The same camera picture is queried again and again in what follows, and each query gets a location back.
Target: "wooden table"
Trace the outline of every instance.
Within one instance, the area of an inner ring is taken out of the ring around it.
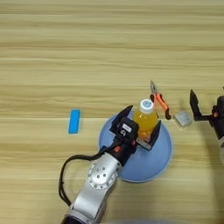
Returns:
[[[224,2],[200,0],[0,0],[0,223],[60,223],[63,162],[97,152],[117,111],[158,85],[175,115],[189,93],[210,114],[224,85]],[[67,133],[71,109],[80,132]],[[207,122],[171,132],[168,169],[144,184],[117,181],[103,221],[224,223],[224,168]],[[89,162],[72,163],[66,186],[82,188]]]

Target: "plastic bottle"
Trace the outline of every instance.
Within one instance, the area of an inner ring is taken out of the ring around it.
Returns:
[[[140,107],[134,111],[133,121],[139,125],[138,137],[148,140],[158,124],[158,114],[154,109],[154,103],[149,99],[142,100]]]

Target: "blue eraser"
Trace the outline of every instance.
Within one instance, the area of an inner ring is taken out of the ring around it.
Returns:
[[[79,131],[79,123],[80,123],[80,110],[73,109],[70,115],[70,123],[68,128],[69,134],[77,134]]]

